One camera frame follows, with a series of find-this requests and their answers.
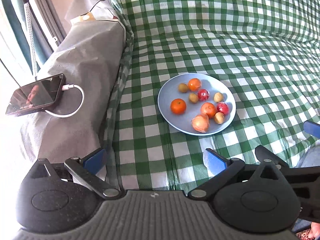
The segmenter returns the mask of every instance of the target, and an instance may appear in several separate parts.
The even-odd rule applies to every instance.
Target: screw
[[[206,195],[207,193],[202,189],[194,189],[193,191],[191,191],[191,196],[196,198],[205,197]]]
[[[116,197],[119,195],[119,190],[115,188],[107,188],[103,191],[103,195],[106,197]]]

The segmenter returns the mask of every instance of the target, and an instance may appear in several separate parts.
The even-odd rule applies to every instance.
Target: charging cable
[[[83,101],[84,101],[84,91],[83,91],[83,89],[81,87],[79,87],[78,85],[74,85],[74,84],[62,86],[62,91],[69,90],[70,88],[78,88],[82,93],[82,100],[81,100],[81,103],[80,103],[80,105],[79,105],[79,107],[77,108],[76,111],[74,111],[71,114],[55,114],[55,113],[52,113],[52,112],[50,112],[48,110],[45,110],[45,112],[50,114],[50,115],[52,115],[52,116],[60,117],[60,118],[70,117],[70,116],[73,116],[76,112],[78,112],[79,109],[81,108],[82,104],[83,104]]]

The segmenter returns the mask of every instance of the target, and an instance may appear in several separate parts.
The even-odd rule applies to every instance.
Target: onion
[[[206,114],[198,114],[191,121],[193,129],[205,133],[209,128],[209,117]]]

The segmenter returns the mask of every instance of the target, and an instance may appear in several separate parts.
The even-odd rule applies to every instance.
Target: potato
[[[213,100],[218,103],[223,101],[223,95],[220,92],[214,94]]]
[[[189,101],[193,104],[195,104],[196,102],[198,102],[198,95],[192,93],[189,95]]]
[[[217,124],[222,124],[224,123],[224,114],[221,112],[217,112],[213,118],[213,120],[217,123]]]
[[[178,90],[181,93],[186,93],[188,91],[188,86],[185,83],[181,83],[178,85]]]

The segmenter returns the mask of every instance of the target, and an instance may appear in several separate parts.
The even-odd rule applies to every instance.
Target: plate
[[[193,93],[188,91],[187,93],[180,93],[178,91],[178,85],[180,83],[188,84],[192,78],[198,78],[202,82],[202,89],[207,89],[210,93],[209,99],[206,101],[198,101],[196,104],[189,102],[189,94]],[[229,107],[229,114],[225,116],[225,122],[223,124],[217,124],[213,119],[209,119],[210,127],[206,133],[201,133],[193,129],[191,120],[198,114],[200,114],[201,106],[210,102],[217,106],[217,103],[213,101],[213,96],[216,92],[220,92],[224,96],[224,102]],[[181,98],[187,104],[187,109],[184,114],[176,115],[171,112],[170,104],[176,99]],[[219,80],[204,74],[199,73],[186,73],[175,76],[169,79],[160,89],[158,94],[158,107],[160,113],[164,119],[179,131],[196,136],[212,135],[221,132],[231,124],[236,114],[236,102],[231,91],[226,87],[225,84]]]

